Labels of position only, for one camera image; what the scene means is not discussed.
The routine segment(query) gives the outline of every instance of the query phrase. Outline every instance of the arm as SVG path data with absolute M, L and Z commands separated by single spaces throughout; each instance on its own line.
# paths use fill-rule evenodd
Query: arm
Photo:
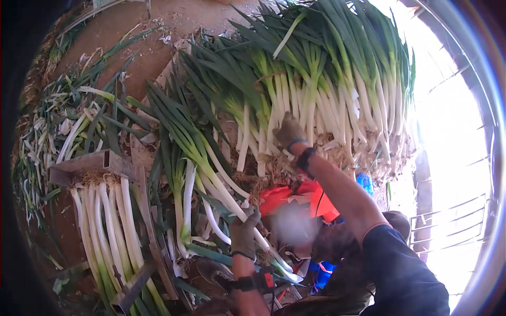
M 276 137 L 296 156 L 308 147 L 289 113 Z M 448 315 L 445 286 L 388 224 L 365 190 L 319 155 L 309 157 L 308 171 L 363 248 L 365 272 L 376 285 L 376 296 L 362 315 Z
M 302 128 L 289 112 L 285 114 L 282 127 L 279 131 L 275 131 L 275 135 L 296 157 L 308 148 Z M 388 224 L 373 199 L 341 170 L 319 155 L 312 155 L 308 163 L 309 172 L 318 180 L 360 244 L 370 229 Z
M 260 211 L 257 209 L 248 219 L 242 223 L 236 220 L 229 226 L 230 239 L 232 240 L 232 273 L 234 280 L 242 277 L 251 277 L 255 274 L 255 243 L 253 231 L 260 221 Z M 240 316 L 268 316 L 265 299 L 259 290 L 243 292 L 234 290 L 237 299 L 237 308 Z
M 251 277 L 255 273 L 253 260 L 241 254 L 232 257 L 232 272 L 234 280 L 241 277 Z M 265 303 L 263 295 L 258 290 L 242 292 L 234 290 L 234 297 L 237 299 L 237 308 L 240 316 L 267 316 L 270 315 L 269 308 Z

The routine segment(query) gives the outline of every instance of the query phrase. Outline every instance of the blue plastic bag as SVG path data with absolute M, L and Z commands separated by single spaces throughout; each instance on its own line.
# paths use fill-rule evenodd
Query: blue plastic bag
M 368 175 L 361 172 L 357 177 L 357 183 L 360 184 L 371 197 L 374 197 L 374 193 L 372 192 L 372 179 Z

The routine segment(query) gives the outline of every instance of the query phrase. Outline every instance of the work glove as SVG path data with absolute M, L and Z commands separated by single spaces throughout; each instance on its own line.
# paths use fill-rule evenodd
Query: work glove
M 251 260 L 255 260 L 254 230 L 261 216 L 257 208 L 245 222 L 241 222 L 239 218 L 236 218 L 228 227 L 230 240 L 232 241 L 232 256 L 242 254 Z
M 296 143 L 307 143 L 304 129 L 290 112 L 286 112 L 280 129 L 273 129 L 279 143 L 290 152 L 290 147 Z

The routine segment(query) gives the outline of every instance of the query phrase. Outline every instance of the black cable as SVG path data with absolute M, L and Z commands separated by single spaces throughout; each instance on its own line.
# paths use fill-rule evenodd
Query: black cable
M 318 218 L 318 209 L 320 208 L 320 202 L 321 202 L 321 199 L 323 198 L 324 194 L 325 194 L 325 192 L 322 191 L 320 199 L 318 200 L 318 204 L 316 205 L 316 212 L 315 212 L 315 225 L 316 225 L 316 227 L 318 227 L 318 220 L 317 220 L 317 218 Z
M 271 302 L 271 316 L 274 314 L 274 299 L 276 296 L 274 296 L 274 291 L 272 291 L 272 302 Z

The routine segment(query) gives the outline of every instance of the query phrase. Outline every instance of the forearm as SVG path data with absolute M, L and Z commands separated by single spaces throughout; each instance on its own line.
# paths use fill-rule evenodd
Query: forearm
M 296 145 L 293 149 L 296 155 L 307 147 Z M 312 155 L 308 163 L 309 173 L 318 180 L 359 243 L 368 230 L 379 223 L 388 223 L 367 192 L 341 170 L 319 155 Z
M 251 277 L 255 273 L 253 260 L 236 254 L 232 257 L 232 273 L 237 281 L 241 277 Z M 258 290 L 242 292 L 234 290 L 240 316 L 268 316 L 270 314 L 263 295 Z

